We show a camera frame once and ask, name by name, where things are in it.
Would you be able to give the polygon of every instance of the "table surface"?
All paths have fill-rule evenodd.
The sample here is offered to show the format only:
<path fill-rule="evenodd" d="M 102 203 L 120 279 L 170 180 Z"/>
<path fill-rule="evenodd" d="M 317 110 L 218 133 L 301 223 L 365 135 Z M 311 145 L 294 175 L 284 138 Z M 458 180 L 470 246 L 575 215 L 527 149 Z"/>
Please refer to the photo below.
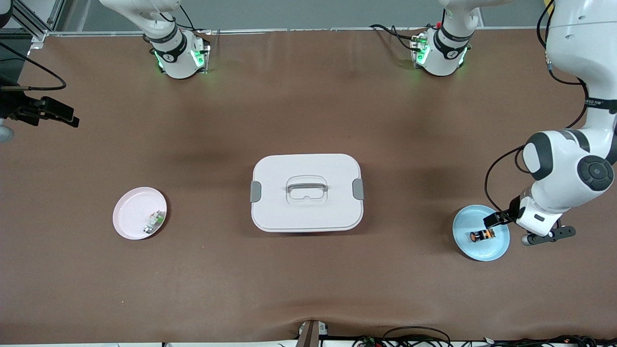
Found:
<path fill-rule="evenodd" d="M 581 89 L 549 77 L 533 30 L 477 32 L 465 65 L 441 78 L 383 32 L 219 36 L 210 72 L 188 80 L 159 74 L 147 50 L 140 37 L 52 37 L 31 55 L 68 83 L 32 95 L 71 105 L 81 125 L 7 122 L 0 343 L 286 339 L 307 319 L 331 335 L 617 334 L 617 190 L 565 215 L 574 238 L 524 247 L 511 226 L 494 262 L 461 255 L 451 235 L 461 207 L 487 204 L 494 159 L 579 114 Z M 20 82 L 56 83 L 32 65 Z M 253 166 L 296 153 L 358 160 L 358 227 L 253 225 Z M 505 207 L 531 183 L 509 158 L 490 189 Z M 125 240 L 112 211 L 139 186 L 167 197 L 168 219 Z"/>

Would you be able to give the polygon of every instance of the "blue plate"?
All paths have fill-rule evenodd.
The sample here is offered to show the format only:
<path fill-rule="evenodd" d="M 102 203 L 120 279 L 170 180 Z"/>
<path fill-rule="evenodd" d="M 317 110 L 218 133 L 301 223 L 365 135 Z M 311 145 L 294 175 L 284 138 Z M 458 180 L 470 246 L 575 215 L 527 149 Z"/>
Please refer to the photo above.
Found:
<path fill-rule="evenodd" d="M 477 261 L 493 261 L 508 250 L 510 245 L 510 229 L 507 225 L 498 225 L 493 229 L 495 237 L 488 240 L 472 242 L 469 234 L 486 230 L 484 218 L 495 210 L 482 205 L 471 205 L 460 210 L 454 223 L 452 233 L 458 247 L 470 258 Z"/>

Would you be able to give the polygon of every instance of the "gray handle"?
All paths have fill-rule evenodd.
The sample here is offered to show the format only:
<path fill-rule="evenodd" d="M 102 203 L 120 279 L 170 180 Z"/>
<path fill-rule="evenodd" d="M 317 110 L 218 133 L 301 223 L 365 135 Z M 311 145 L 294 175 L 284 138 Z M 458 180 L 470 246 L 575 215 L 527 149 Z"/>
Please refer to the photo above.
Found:
<path fill-rule="evenodd" d="M 287 191 L 292 191 L 294 189 L 321 189 L 323 191 L 328 190 L 328 186 L 323 183 L 296 183 L 293 185 L 287 186 Z"/>

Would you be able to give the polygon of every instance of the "round plate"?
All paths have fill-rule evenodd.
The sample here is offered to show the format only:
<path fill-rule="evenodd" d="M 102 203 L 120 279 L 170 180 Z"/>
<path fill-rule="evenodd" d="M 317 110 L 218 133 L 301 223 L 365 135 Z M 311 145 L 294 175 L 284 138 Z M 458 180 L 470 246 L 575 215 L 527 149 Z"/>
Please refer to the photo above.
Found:
<path fill-rule="evenodd" d="M 144 231 L 150 215 L 157 211 L 167 216 L 167 202 L 158 190 L 149 187 L 135 188 L 124 194 L 114 209 L 114 228 L 120 236 L 129 240 L 141 240 L 152 236 L 161 225 L 151 234 Z"/>
<path fill-rule="evenodd" d="M 487 206 L 471 205 L 460 210 L 454 223 L 452 233 L 458 247 L 470 258 L 478 261 L 493 261 L 508 250 L 510 245 L 510 229 L 507 225 L 498 225 L 493 229 L 495 237 L 488 240 L 472 242 L 469 234 L 485 230 L 484 218 L 495 210 Z"/>

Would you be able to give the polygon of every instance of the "white robotic arm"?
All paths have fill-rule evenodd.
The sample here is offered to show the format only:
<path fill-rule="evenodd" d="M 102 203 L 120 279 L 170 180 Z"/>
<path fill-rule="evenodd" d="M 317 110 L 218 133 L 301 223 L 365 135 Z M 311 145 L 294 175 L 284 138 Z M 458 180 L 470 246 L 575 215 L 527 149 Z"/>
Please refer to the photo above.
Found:
<path fill-rule="evenodd" d="M 101 4 L 137 25 L 152 43 L 163 71 L 172 78 L 188 78 L 205 69 L 210 47 L 188 30 L 180 30 L 169 12 L 180 0 L 100 0 Z"/>
<path fill-rule="evenodd" d="M 428 28 L 420 34 L 413 47 L 413 61 L 436 76 L 453 73 L 468 49 L 468 43 L 478 27 L 478 7 L 497 6 L 512 0 L 439 0 L 444 6 L 444 19 L 440 27 Z"/>
<path fill-rule="evenodd" d="M 580 130 L 533 134 L 523 160 L 535 182 L 513 200 L 507 217 L 498 213 L 484 223 L 490 228 L 512 219 L 535 235 L 558 238 L 553 226 L 561 215 L 606 192 L 615 178 L 617 1 L 556 0 L 546 53 L 586 84 L 587 120 Z M 523 243 L 535 239 L 526 235 Z"/>

